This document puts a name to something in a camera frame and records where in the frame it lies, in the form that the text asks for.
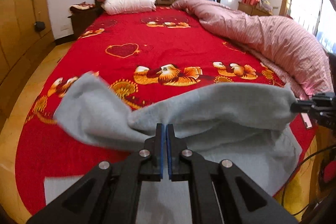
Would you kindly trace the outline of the grey pants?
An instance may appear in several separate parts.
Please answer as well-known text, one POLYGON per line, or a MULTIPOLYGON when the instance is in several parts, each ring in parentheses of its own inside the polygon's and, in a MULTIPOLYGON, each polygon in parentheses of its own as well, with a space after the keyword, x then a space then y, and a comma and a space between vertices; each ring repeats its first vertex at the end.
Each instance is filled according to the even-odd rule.
POLYGON ((88 144, 110 146, 132 153, 143 149, 165 127, 163 178, 143 181, 139 202, 154 210, 145 223, 192 222, 186 181, 171 181, 168 174, 166 127, 187 148, 206 160, 232 161, 270 196, 288 180, 297 166, 301 147, 290 130, 296 101, 289 87, 263 84, 213 84, 131 110, 107 84, 90 73, 68 90, 55 118, 69 135, 88 144))

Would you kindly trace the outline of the white pink smartphone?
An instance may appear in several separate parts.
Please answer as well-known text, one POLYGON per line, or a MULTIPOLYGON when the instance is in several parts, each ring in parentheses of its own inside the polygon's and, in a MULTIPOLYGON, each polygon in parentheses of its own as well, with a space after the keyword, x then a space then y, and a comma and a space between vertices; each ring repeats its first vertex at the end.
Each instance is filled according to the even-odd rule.
POLYGON ((307 113, 301 113, 300 116, 307 130, 313 128, 313 124, 307 113))

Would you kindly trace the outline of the pink striped duvet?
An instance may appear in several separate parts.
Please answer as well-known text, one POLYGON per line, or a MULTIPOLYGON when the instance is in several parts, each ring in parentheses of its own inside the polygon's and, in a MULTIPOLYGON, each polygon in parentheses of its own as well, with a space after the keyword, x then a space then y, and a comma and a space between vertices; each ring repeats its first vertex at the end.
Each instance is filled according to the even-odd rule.
POLYGON ((306 99, 332 92, 329 58, 314 35, 284 16, 250 16, 209 0, 178 0, 173 9, 196 16, 202 27, 250 51, 306 99))

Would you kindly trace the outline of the window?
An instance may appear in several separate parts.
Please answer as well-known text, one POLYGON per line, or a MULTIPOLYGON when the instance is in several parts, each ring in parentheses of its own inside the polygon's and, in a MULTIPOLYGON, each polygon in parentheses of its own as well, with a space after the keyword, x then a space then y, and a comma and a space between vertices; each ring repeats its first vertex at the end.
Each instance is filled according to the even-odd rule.
POLYGON ((335 53, 335 9, 330 0, 290 0, 288 15, 335 53))

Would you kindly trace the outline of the red patterned bed blanket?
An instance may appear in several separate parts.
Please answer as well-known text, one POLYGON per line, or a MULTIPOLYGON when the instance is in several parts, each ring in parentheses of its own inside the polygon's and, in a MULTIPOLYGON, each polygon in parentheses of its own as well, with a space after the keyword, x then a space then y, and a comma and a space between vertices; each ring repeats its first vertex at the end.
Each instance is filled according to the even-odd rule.
POLYGON ((126 158, 125 152, 76 141, 53 119, 70 85, 86 72, 104 79, 132 110, 210 84, 285 85, 276 68, 207 32, 186 12, 159 7, 138 14, 102 14, 50 74, 23 126, 15 180, 31 214, 46 205, 45 178, 79 175, 100 160, 126 158))

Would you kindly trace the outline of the dark wooden nightstand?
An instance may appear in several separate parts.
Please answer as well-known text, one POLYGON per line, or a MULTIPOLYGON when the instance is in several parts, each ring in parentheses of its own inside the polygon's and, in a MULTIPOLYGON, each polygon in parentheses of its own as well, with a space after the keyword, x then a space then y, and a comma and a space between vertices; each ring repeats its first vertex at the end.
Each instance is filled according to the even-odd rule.
POLYGON ((68 16, 72 23, 73 36, 77 39, 103 12, 101 7, 89 7, 88 9, 78 9, 70 7, 71 15, 68 16))

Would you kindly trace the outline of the wooden wardrobe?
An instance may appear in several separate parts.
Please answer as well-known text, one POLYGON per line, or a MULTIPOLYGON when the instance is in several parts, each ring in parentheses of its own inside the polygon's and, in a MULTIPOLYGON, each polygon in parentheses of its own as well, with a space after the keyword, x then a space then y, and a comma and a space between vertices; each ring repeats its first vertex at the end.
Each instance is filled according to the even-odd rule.
POLYGON ((47 0, 1 0, 1 81, 20 62, 33 63, 54 42, 47 0), (46 29, 35 32, 34 23, 46 29))

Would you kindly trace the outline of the folded cloth on nightstand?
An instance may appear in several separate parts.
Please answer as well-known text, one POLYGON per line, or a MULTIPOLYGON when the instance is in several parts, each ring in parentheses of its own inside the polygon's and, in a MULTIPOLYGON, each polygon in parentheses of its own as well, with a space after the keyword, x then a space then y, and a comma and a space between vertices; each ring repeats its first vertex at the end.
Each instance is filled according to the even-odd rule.
POLYGON ((72 5, 70 7, 70 11, 84 11, 84 10, 90 10, 93 8, 95 8, 95 4, 82 2, 82 3, 72 5))

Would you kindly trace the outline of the white lower pillow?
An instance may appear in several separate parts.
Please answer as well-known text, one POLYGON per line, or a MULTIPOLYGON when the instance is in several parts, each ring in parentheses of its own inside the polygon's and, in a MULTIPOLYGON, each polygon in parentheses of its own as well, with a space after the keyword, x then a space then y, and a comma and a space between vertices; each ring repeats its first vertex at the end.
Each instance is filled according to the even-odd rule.
POLYGON ((156 10, 156 0, 105 0, 101 5, 109 15, 151 12, 156 10))

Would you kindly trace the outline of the black wall-mounted device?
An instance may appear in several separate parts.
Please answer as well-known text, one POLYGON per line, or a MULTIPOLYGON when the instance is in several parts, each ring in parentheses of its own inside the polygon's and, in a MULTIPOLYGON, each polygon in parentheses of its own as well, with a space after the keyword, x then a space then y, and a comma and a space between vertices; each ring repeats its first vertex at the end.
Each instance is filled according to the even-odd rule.
POLYGON ((34 30, 35 32, 42 32, 46 29, 46 24, 45 22, 41 22, 41 21, 36 21, 34 23, 34 30))

